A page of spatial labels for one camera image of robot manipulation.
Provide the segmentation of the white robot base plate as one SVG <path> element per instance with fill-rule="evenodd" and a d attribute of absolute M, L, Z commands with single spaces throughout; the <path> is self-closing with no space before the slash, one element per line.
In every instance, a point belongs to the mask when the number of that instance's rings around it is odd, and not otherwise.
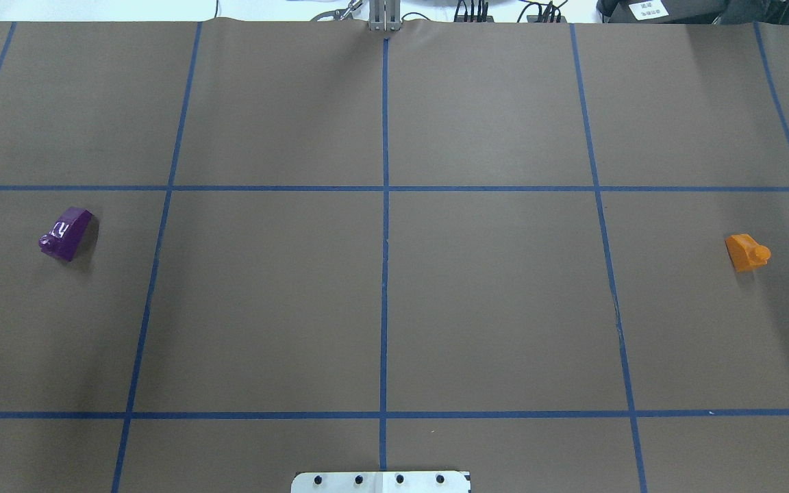
<path fill-rule="evenodd" d="M 295 475 L 291 492 L 471 492 L 470 473 L 456 470 L 316 472 Z"/>

